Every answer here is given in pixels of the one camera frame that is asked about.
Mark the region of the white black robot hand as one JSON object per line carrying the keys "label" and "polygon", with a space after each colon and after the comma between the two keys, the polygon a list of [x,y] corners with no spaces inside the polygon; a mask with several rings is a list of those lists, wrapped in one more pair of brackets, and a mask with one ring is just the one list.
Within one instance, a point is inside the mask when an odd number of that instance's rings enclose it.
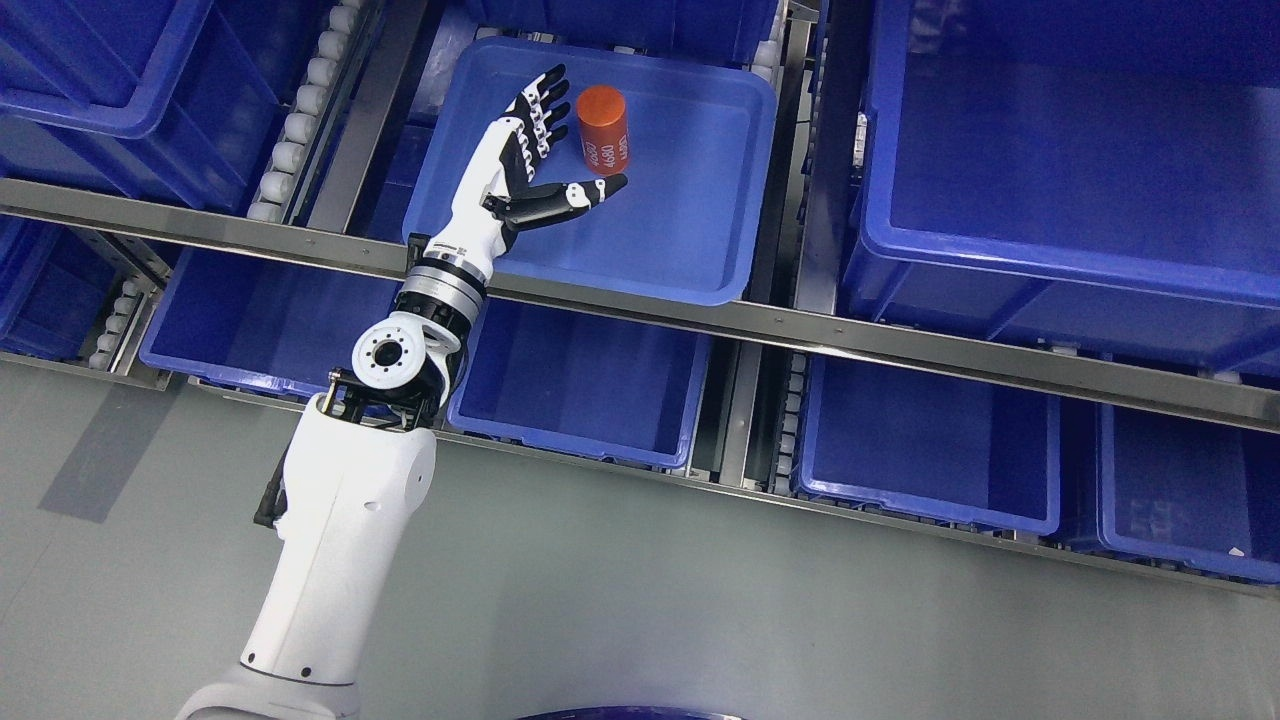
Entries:
{"label": "white black robot hand", "polygon": [[536,184],[540,167],[568,135],[566,73],[557,64],[539,74],[485,128],[454,190],[448,222],[428,241],[421,265],[486,288],[497,259],[518,234],[580,218],[628,183],[618,173]]}

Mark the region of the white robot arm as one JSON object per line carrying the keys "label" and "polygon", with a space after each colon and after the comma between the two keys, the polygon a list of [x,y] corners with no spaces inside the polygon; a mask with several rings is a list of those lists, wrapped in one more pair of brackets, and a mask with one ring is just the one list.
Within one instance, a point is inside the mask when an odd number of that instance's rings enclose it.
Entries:
{"label": "white robot arm", "polygon": [[282,555],[237,664],[180,719],[355,719],[358,670],[392,560],[436,466],[431,421],[453,388],[494,266],[426,252],[394,310],[315,395],[282,461]]}

